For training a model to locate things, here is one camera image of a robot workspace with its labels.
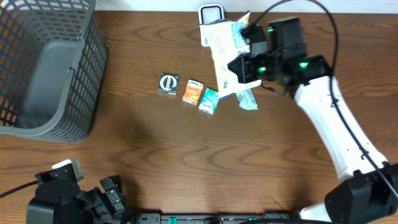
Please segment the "orange tissue pack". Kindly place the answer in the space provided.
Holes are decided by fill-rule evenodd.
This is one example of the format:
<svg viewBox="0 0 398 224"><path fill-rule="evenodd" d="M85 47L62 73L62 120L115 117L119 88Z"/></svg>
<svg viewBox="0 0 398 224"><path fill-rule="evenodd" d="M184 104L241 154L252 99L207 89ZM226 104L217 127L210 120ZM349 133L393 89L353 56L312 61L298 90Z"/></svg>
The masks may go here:
<svg viewBox="0 0 398 224"><path fill-rule="evenodd" d="M182 101L197 105L200 99L204 84L195 80L187 82L185 93L182 96Z"/></svg>

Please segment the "teal wipes pack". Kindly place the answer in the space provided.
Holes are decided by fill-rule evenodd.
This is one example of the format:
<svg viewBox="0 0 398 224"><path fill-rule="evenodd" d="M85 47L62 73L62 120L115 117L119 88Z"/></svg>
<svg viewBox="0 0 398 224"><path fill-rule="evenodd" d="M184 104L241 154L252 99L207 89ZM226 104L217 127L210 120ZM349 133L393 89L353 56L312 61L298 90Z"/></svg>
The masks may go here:
<svg viewBox="0 0 398 224"><path fill-rule="evenodd" d="M239 107L244 110L257 110L258 105L251 89L246 89L236 93Z"/></svg>

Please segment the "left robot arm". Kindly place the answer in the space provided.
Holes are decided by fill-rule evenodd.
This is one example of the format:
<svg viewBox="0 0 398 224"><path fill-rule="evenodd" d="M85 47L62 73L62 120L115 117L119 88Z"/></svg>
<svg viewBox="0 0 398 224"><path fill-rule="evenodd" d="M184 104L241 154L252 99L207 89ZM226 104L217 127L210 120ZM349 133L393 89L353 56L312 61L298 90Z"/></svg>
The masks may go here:
<svg viewBox="0 0 398 224"><path fill-rule="evenodd" d="M35 175L37 188L27 206L27 223L132 223L119 175L100 180L102 188L82 190L78 159L67 159Z"/></svg>

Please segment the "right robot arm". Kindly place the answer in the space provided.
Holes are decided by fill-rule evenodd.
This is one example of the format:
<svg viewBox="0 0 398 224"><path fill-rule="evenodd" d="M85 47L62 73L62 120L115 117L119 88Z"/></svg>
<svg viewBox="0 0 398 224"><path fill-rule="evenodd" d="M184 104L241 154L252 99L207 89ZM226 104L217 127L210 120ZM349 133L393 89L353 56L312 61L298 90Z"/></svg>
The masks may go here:
<svg viewBox="0 0 398 224"><path fill-rule="evenodd" d="M228 64L240 83L277 82L305 112L333 161L339 185L322 202L300 209L301 220L369 223L397 211L397 166L388 163L349 110L321 55L308 55L300 21L249 24L240 34L249 52Z"/></svg>

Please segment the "cream wet wipes pack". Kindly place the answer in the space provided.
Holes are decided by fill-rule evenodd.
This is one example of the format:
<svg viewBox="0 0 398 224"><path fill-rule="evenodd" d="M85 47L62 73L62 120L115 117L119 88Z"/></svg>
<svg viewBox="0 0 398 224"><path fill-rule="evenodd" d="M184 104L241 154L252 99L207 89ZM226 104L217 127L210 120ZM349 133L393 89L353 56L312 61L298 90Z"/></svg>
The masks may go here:
<svg viewBox="0 0 398 224"><path fill-rule="evenodd" d="M201 34L206 37L211 49L220 99L261 84L260 80L239 83L237 75L228 69L228 63L241 54L250 52L248 44L240 34L240 30L249 24L250 15L251 12L246 11L237 20L217 20L200 26Z"/></svg>

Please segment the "green tissue pack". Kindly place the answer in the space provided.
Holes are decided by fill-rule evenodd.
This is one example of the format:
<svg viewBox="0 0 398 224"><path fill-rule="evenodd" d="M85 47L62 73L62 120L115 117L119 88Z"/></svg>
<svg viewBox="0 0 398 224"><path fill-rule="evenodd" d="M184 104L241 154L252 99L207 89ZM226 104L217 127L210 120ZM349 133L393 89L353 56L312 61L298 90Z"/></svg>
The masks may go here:
<svg viewBox="0 0 398 224"><path fill-rule="evenodd" d="M201 102L198 106L200 111L204 111L208 114L214 114L216 107L219 102L219 94L217 91L207 88L203 95Z"/></svg>

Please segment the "dark green round-logo box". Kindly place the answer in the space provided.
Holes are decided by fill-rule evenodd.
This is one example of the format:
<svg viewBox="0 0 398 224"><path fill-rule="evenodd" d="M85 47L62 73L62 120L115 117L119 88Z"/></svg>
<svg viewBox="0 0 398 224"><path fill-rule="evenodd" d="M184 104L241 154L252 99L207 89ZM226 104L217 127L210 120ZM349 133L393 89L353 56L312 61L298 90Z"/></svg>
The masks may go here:
<svg viewBox="0 0 398 224"><path fill-rule="evenodd" d="M176 95L180 77L174 74L161 73L158 92L161 94Z"/></svg>

